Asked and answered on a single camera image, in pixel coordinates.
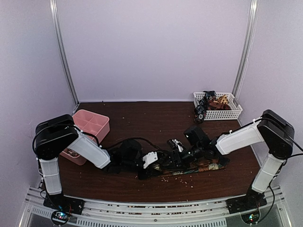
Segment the brown green patterned tie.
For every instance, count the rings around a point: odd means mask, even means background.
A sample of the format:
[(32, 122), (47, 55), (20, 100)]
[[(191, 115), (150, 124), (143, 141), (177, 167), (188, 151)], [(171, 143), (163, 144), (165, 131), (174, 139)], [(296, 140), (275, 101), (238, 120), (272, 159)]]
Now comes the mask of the brown green patterned tie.
[(226, 157), (221, 157), (219, 159), (200, 159), (189, 164), (185, 169), (164, 169), (163, 167), (157, 167), (155, 173), (152, 176), (175, 176), (175, 175), (187, 175), (193, 173), (200, 173), (206, 171), (215, 171), (225, 169), (229, 164), (230, 159)]

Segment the right arm base board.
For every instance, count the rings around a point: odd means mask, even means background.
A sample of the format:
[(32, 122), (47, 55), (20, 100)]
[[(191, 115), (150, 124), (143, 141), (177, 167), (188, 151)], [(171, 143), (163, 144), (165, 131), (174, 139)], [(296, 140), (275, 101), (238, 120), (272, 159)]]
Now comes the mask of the right arm base board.
[(261, 216), (259, 208), (267, 205), (267, 200), (245, 195), (228, 199), (226, 204), (230, 214), (239, 213), (245, 224), (255, 224)]

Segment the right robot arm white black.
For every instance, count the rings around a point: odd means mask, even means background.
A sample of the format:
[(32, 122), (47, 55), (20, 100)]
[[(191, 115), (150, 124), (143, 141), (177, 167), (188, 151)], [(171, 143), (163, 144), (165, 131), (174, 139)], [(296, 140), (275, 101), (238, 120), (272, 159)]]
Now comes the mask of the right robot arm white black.
[(294, 146), (294, 127), (270, 109), (252, 122), (213, 139), (199, 126), (188, 128), (184, 135), (190, 148), (184, 147), (177, 139), (168, 140), (174, 154), (174, 165), (181, 168), (202, 157), (226, 162), (226, 155), (234, 151), (245, 147), (263, 148), (264, 160), (260, 170), (243, 197), (242, 203), (249, 209), (261, 201), (261, 196), (278, 176), (282, 165), (291, 157)]

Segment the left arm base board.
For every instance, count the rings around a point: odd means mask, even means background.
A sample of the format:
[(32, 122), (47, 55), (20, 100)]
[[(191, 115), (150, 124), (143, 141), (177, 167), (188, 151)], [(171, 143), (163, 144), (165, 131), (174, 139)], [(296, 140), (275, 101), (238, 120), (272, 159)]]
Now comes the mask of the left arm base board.
[(51, 221), (56, 225), (66, 224), (74, 215), (81, 215), (84, 208), (84, 200), (63, 196), (62, 200), (53, 202), (45, 198), (43, 205), (52, 208)]

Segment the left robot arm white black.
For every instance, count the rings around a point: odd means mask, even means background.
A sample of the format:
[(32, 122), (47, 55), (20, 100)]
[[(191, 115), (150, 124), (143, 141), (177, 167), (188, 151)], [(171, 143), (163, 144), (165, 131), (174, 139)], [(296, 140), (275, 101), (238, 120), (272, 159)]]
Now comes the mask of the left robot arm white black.
[(66, 149), (80, 154), (97, 168), (119, 173), (130, 168), (145, 175), (159, 159), (160, 149), (144, 155), (137, 138), (122, 141), (117, 151), (102, 148), (98, 138), (76, 126), (71, 115), (65, 114), (36, 126), (32, 149), (45, 181), (46, 196), (58, 210), (68, 206), (59, 175), (58, 157)]

